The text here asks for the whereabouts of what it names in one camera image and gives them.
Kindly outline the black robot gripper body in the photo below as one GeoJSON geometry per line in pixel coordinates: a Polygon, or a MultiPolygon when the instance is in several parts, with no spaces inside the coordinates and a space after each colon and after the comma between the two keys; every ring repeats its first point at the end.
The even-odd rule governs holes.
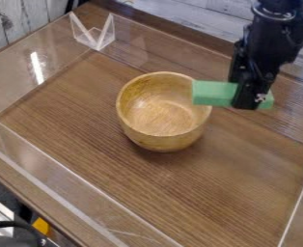
{"type": "Polygon", "coordinates": [[[283,10],[254,6],[251,10],[254,20],[235,45],[246,45],[252,76],[275,80],[303,48],[303,6],[283,10]]]}

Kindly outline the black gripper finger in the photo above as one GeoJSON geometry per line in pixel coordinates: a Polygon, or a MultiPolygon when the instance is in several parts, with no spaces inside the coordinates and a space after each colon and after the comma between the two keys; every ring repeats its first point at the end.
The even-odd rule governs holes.
{"type": "Polygon", "coordinates": [[[251,75],[242,75],[238,82],[232,106],[243,110],[271,109],[275,104],[275,96],[271,85],[251,75]]]}
{"type": "Polygon", "coordinates": [[[238,84],[250,84],[252,69],[250,56],[244,44],[236,44],[230,67],[228,81],[238,84]]]}

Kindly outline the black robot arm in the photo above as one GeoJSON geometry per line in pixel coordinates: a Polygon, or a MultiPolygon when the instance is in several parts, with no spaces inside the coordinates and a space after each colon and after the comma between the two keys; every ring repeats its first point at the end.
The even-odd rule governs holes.
{"type": "Polygon", "coordinates": [[[282,67],[303,49],[303,0],[256,0],[252,22],[235,42],[228,80],[238,84],[232,106],[255,110],[266,101],[282,67]]]}

